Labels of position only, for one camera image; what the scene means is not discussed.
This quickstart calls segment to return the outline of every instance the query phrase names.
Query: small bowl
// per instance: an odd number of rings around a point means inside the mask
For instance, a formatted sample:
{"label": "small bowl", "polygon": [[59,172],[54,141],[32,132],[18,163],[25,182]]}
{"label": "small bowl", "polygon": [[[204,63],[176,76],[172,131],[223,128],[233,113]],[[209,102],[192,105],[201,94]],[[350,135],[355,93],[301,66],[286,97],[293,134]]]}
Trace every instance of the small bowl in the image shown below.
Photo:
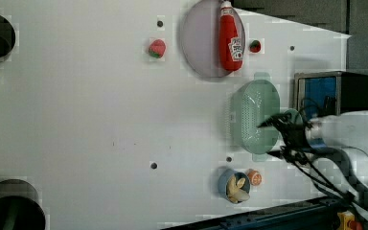
{"label": "small bowl", "polygon": [[247,192],[249,194],[250,191],[250,181],[249,181],[249,177],[247,177],[247,175],[243,172],[236,172],[234,170],[228,169],[226,170],[219,178],[218,180],[218,191],[219,194],[224,197],[225,199],[227,199],[229,202],[232,203],[232,201],[229,200],[228,194],[226,193],[226,187],[229,183],[229,179],[232,177],[232,175],[234,175],[236,177],[236,180],[238,181],[241,178],[244,178],[244,185],[243,187],[241,187],[242,190],[244,190],[245,192]]}

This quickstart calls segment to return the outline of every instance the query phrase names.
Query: green basket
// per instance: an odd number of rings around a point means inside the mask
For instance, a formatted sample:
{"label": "green basket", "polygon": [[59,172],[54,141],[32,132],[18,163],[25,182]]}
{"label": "green basket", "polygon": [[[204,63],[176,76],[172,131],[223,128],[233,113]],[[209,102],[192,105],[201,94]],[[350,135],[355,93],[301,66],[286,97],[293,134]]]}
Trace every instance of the green basket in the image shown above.
{"label": "green basket", "polygon": [[279,131],[274,127],[257,128],[271,115],[280,113],[276,87],[268,80],[253,80],[232,98],[232,137],[236,144],[255,154],[266,154],[276,144]]}

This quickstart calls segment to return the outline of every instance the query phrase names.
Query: screw hole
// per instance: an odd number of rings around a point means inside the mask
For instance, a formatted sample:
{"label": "screw hole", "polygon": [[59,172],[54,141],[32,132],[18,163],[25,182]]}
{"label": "screw hole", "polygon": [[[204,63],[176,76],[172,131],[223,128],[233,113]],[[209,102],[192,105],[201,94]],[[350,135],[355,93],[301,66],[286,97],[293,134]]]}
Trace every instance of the screw hole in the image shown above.
{"label": "screw hole", "polygon": [[151,167],[153,170],[155,170],[155,169],[157,169],[157,164],[156,164],[156,163],[151,163],[150,167]]}

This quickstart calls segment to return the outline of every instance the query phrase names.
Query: white table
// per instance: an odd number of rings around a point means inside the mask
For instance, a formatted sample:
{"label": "white table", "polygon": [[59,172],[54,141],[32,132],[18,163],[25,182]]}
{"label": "white table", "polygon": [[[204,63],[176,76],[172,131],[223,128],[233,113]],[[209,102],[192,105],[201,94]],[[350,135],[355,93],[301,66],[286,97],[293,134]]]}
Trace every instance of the white table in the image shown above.
{"label": "white table", "polygon": [[[19,34],[0,63],[0,181],[33,183],[48,229],[159,229],[321,196],[286,162],[232,146],[228,99],[264,71],[289,107],[294,73],[345,69],[348,36],[238,10],[246,44],[263,50],[204,80],[177,44],[195,2],[0,1]],[[165,38],[164,61],[145,53],[151,37]],[[231,204],[216,187],[223,167],[264,183]]]}

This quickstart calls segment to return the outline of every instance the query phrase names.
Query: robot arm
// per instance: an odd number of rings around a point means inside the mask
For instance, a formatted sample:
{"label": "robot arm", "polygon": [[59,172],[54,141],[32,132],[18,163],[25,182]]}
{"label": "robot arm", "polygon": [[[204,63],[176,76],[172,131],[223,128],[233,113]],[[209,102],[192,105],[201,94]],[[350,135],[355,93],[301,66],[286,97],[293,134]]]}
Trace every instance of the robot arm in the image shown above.
{"label": "robot arm", "polygon": [[259,127],[269,126],[282,133],[282,158],[305,165],[309,159],[304,152],[313,154],[309,177],[314,185],[327,195],[333,188],[368,217],[368,111],[315,118],[303,125],[293,124],[287,114],[277,114]]}

